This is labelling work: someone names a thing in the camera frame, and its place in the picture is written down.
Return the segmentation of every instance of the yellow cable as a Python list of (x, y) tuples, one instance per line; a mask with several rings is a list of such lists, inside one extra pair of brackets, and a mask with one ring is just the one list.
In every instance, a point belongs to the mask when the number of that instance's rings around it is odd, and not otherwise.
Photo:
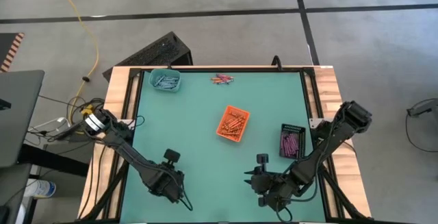
[[(87, 74), (87, 77), (90, 78), (91, 74), (93, 74), (94, 70), (97, 67), (97, 64), (99, 63), (99, 46), (97, 44), (97, 39), (94, 37), (93, 33), (91, 33), (91, 31), (88, 29), (88, 27), (82, 22), (81, 15), (77, 11), (76, 5), (73, 3), (73, 1), (71, 1), (71, 0), (67, 0), (67, 1), (70, 3), (71, 7), (74, 9), (75, 14), (77, 16), (77, 19), (79, 20), (79, 23), (81, 24), (81, 26), (85, 29), (85, 31), (88, 33), (88, 35), (90, 35), (90, 37), (94, 43), (94, 48), (96, 49), (96, 60), (94, 61), (94, 66), (91, 68), (90, 72)], [(72, 103), (72, 106), (70, 108), (70, 113), (68, 114), (68, 120), (70, 121), (70, 123), (73, 123), (73, 107), (75, 106), (77, 99), (82, 92), (82, 88), (83, 88), (84, 84), (85, 84), (85, 81), (82, 80), (81, 86), (79, 87), (79, 90), (77, 91), (77, 93), (74, 97), (74, 101)]]

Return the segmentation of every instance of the black desk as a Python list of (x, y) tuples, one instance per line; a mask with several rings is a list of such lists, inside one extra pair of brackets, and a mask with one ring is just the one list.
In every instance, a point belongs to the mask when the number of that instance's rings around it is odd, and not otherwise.
[(0, 99), (11, 103), (0, 110), (0, 205), (8, 223), (15, 223), (32, 164), (85, 177), (88, 164), (23, 144), (42, 85), (44, 71), (0, 73)]

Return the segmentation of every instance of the teal basket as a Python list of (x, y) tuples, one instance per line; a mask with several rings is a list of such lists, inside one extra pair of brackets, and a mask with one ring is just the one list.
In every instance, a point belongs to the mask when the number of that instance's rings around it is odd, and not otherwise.
[[(178, 83), (175, 86), (175, 88), (172, 89), (165, 89), (165, 88), (160, 88), (159, 86), (154, 86), (154, 83), (156, 81), (158, 81), (158, 79), (162, 76), (165, 75), (166, 77), (178, 77)], [(163, 90), (163, 91), (168, 91), (168, 92), (176, 92), (179, 89), (179, 86), (181, 85), (181, 74), (178, 71), (175, 70), (170, 70), (170, 69), (153, 69), (151, 71), (151, 75), (149, 76), (149, 84), (152, 85), (152, 87), (154, 87), (154, 89), (156, 90)]]

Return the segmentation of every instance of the green tabletop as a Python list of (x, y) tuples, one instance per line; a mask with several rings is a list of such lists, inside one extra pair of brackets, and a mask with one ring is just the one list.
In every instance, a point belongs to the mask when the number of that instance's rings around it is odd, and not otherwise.
[[(225, 73), (229, 85), (215, 85), (214, 73), (181, 73), (178, 92), (162, 92), (144, 73), (133, 146), (147, 159), (160, 163), (167, 148), (181, 154), (176, 164), (185, 173), (185, 189), (193, 204), (148, 193), (140, 176), (130, 168), (123, 199), (121, 223), (277, 222), (269, 207), (260, 208), (258, 196), (244, 179), (254, 169), (256, 155), (268, 153), (268, 170), (283, 172), (293, 161), (279, 156), (281, 124), (306, 128), (306, 154), (312, 150), (309, 123), (299, 73)], [(227, 105), (251, 113), (241, 142), (216, 134)], [(313, 193), (313, 187), (302, 197)], [(294, 221), (324, 221), (320, 191), (312, 201), (292, 203)]]

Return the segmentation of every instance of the orange basket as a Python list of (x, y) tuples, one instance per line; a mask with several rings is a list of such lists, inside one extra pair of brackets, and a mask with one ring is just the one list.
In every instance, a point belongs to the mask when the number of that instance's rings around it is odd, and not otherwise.
[(249, 115), (250, 113), (245, 110), (228, 105), (216, 130), (217, 135), (234, 142), (240, 142), (244, 135)]

